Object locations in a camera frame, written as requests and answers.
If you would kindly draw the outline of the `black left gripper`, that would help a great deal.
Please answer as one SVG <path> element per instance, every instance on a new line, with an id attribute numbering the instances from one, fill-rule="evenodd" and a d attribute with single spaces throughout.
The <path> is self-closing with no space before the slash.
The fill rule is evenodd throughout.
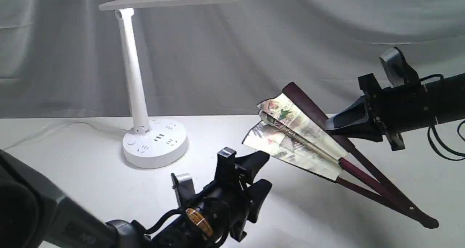
<path id="1" fill-rule="evenodd" d="M 246 223 L 257 223 L 271 191 L 268 180 L 254 182 L 269 159 L 263 151 L 239 157 L 230 148 L 221 149 L 213 180 L 153 226 L 153 247 L 220 248 L 228 237 L 241 242 Z"/>

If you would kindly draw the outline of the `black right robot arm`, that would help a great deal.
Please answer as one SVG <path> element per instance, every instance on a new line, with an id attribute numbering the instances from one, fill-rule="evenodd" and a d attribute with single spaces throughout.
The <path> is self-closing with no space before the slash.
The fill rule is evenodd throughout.
<path id="1" fill-rule="evenodd" d="M 405 149 L 402 133 L 464 119 L 464 74 L 382 88 L 373 74 L 359 77 L 363 95 L 325 123 L 330 135 Z"/>

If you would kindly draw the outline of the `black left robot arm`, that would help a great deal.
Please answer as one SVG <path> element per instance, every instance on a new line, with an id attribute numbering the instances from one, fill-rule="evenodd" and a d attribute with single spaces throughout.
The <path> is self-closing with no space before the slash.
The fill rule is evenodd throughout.
<path id="1" fill-rule="evenodd" d="M 189 174 L 171 174 L 178 207 L 151 227 L 137 220 L 103 223 L 50 179 L 1 151 L 1 242 L 8 248 L 220 248 L 241 242 L 256 223 L 272 183 L 255 181 L 270 155 L 217 154 L 214 179 L 196 193 Z"/>

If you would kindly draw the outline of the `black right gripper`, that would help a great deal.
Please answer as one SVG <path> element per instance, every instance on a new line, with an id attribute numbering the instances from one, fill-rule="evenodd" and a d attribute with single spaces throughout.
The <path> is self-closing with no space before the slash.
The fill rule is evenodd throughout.
<path id="1" fill-rule="evenodd" d="M 371 142 L 386 138 L 392 151 L 405 149 L 402 133 L 431 123 L 432 106 L 422 81 L 418 74 L 404 74 L 395 81 L 397 86 L 383 89 L 374 74 L 359 77 L 363 96 L 327 119 L 326 132 Z"/>

